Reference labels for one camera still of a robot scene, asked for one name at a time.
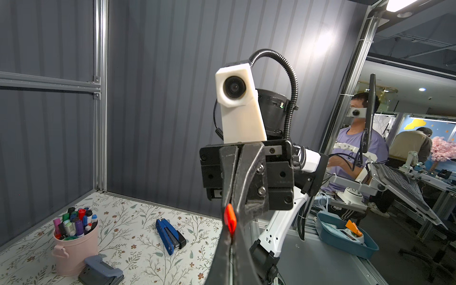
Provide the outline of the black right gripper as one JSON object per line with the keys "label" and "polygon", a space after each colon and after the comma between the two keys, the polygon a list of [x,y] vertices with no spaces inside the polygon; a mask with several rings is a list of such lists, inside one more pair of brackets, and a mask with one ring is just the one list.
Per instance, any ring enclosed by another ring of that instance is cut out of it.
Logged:
{"label": "black right gripper", "polygon": [[209,200],[221,200],[222,214],[233,200],[239,225],[269,210],[292,208],[294,170],[289,141],[209,145],[200,149],[199,159]]}

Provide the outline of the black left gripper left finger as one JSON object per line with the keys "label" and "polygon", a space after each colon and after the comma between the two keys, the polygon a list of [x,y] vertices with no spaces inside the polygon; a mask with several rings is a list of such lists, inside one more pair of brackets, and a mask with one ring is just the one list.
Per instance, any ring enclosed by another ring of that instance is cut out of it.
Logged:
{"label": "black left gripper left finger", "polygon": [[207,275],[205,285],[229,285],[230,270],[230,252],[232,246],[232,237],[227,226],[223,226],[220,234],[217,248],[211,263],[210,271]]}

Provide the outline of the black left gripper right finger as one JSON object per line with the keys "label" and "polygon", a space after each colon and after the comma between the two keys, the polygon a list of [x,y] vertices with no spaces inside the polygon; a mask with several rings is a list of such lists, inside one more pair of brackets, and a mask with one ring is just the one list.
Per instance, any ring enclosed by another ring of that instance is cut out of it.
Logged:
{"label": "black left gripper right finger", "polygon": [[246,244],[243,227],[237,224],[232,238],[232,276],[233,285],[260,285],[249,248]]}

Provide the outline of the red screw protection sleeve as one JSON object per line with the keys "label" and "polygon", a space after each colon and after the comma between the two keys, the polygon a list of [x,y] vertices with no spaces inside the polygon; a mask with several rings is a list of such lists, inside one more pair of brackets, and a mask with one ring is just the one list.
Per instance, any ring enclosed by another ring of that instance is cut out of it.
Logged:
{"label": "red screw protection sleeve", "polygon": [[224,224],[228,227],[230,236],[234,237],[238,221],[233,206],[230,203],[224,208],[223,219]]}

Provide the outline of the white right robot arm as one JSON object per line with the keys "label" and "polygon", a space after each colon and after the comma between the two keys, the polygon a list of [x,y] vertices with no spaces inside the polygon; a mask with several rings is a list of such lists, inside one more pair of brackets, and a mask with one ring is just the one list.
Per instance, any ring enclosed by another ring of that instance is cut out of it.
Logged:
{"label": "white right robot arm", "polygon": [[208,285],[270,285],[287,231],[323,183],[326,154],[284,140],[289,100],[259,90],[268,139],[210,145],[199,151],[203,186],[221,200],[223,227]]}

